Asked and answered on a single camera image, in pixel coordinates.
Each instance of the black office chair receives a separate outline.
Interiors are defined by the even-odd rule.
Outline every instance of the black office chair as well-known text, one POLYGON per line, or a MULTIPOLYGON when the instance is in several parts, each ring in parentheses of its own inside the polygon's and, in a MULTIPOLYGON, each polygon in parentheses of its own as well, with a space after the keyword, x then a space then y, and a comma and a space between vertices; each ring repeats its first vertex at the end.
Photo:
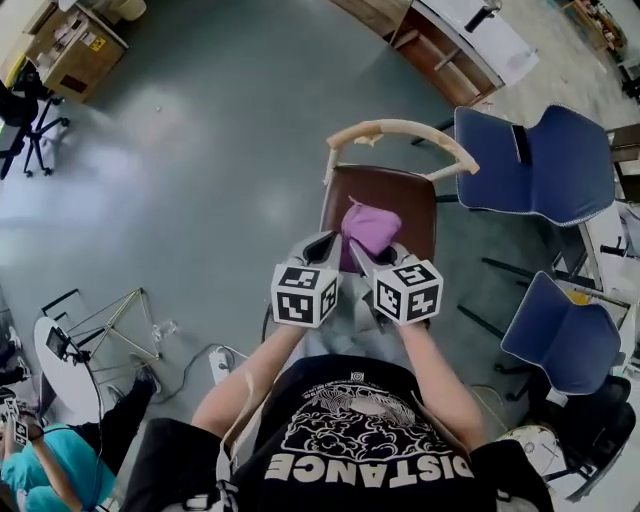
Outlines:
POLYGON ((567 500, 576 503, 588 496, 616 462, 636 425, 627 399, 631 384, 621 377, 607 376, 591 395, 571 396, 564 407, 546 400, 550 385, 540 372, 529 388, 527 422, 545 425, 558 438, 566 470, 546 475, 547 482, 570 474, 585 483, 567 500))
POLYGON ((26 74, 22 77, 21 84, 24 96, 13 94, 13 92, 9 91, 4 84, 0 82, 0 118, 4 120, 6 126, 18 128, 10 146, 0 151, 0 165, 2 166, 0 169, 0 180, 6 177, 13 159, 22 151, 24 139, 29 139, 29 152, 24 164, 24 173, 27 178, 33 176, 33 172, 29 170, 29 162, 34 150, 40 168, 44 171, 45 176, 53 173, 53 169, 45 167, 42 160, 40 140, 42 136, 54 126, 61 124, 66 127, 69 126, 70 123, 66 117, 59 117, 43 126, 51 105, 59 105, 62 101, 60 98, 50 97, 47 100, 40 119, 38 119, 35 129, 33 129, 31 124, 38 118, 38 98, 41 97, 43 86, 38 74, 31 70, 27 70, 26 74))

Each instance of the graphic print on shirt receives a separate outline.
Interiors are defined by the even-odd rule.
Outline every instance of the graphic print on shirt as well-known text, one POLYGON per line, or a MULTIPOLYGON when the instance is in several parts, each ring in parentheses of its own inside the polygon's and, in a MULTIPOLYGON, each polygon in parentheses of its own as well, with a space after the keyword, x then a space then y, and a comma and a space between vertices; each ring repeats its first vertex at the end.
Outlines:
POLYGON ((352 462, 383 462, 418 454, 451 453, 431 425, 386 391, 365 383, 315 386, 303 398, 281 448, 352 462))
POLYGON ((315 386, 303 398, 265 480, 396 488, 473 478, 431 425, 384 390, 339 381, 315 386))

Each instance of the shoe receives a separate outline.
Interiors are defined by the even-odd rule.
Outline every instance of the shoe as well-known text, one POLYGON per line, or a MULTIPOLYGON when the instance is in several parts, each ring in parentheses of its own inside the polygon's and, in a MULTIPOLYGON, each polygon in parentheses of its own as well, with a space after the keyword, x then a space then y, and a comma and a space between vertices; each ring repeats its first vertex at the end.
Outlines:
POLYGON ((124 393, 113 384, 109 384, 107 386, 107 392, 109 393, 109 396, 112 398, 113 402, 116 404, 124 398, 124 393))
POLYGON ((16 347, 17 350, 22 350, 22 342, 20 341, 18 332, 15 330, 13 325, 9 326, 9 334, 11 335, 9 341, 13 343, 13 346, 16 347))
POLYGON ((136 367, 136 380, 151 382, 154 387, 153 394, 157 395, 161 393, 162 385, 160 384, 160 381, 158 380, 158 377, 156 376, 151 366, 145 364, 143 359, 138 354, 129 354, 129 359, 136 367))
POLYGON ((25 381, 27 379, 30 379, 31 370, 27 366, 27 363, 25 362, 25 360, 22 359, 20 356, 16 357, 16 360, 18 361, 18 368, 22 368, 22 372, 23 372, 22 380, 25 381))

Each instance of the person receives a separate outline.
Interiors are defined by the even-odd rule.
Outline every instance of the person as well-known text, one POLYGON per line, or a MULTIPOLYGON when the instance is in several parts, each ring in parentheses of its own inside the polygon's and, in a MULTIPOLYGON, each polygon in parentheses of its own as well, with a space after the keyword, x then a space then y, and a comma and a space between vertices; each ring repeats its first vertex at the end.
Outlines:
MULTIPOLYGON (((0 347, 0 368, 3 369, 7 367, 9 360, 15 356, 16 352, 22 350, 22 342, 13 326, 9 327, 9 333, 9 340, 0 347)), ((31 370, 22 357, 16 356, 16 363, 13 370, 0 372, 0 386, 10 386, 31 377, 31 370)))
POLYGON ((395 329, 413 372, 330 353, 289 361, 278 377, 306 333, 280 326, 190 425, 149 422, 121 510, 552 511, 520 445, 488 443, 424 323, 395 329), (245 447, 234 442, 261 404, 253 448, 232 472, 245 447))
POLYGON ((142 360, 131 391, 102 418, 101 424, 52 425, 44 430, 28 421, 29 442, 21 453, 13 450, 13 423, 4 433, 2 480, 11 489, 21 512, 93 510, 111 493, 129 446, 151 397, 160 384, 142 360))

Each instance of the black t-shirt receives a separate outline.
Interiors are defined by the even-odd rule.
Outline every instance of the black t-shirt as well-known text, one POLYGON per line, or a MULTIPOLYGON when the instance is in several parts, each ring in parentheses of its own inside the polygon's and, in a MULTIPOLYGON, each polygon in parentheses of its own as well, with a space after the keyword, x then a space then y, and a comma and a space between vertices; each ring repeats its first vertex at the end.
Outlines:
POLYGON ((122 510, 223 510, 212 508, 221 488, 225 510, 240 511, 553 510, 517 442, 458 453, 416 399, 415 377, 399 366, 303 359, 276 382, 253 456, 230 482, 217 482, 218 437, 151 421, 122 510))

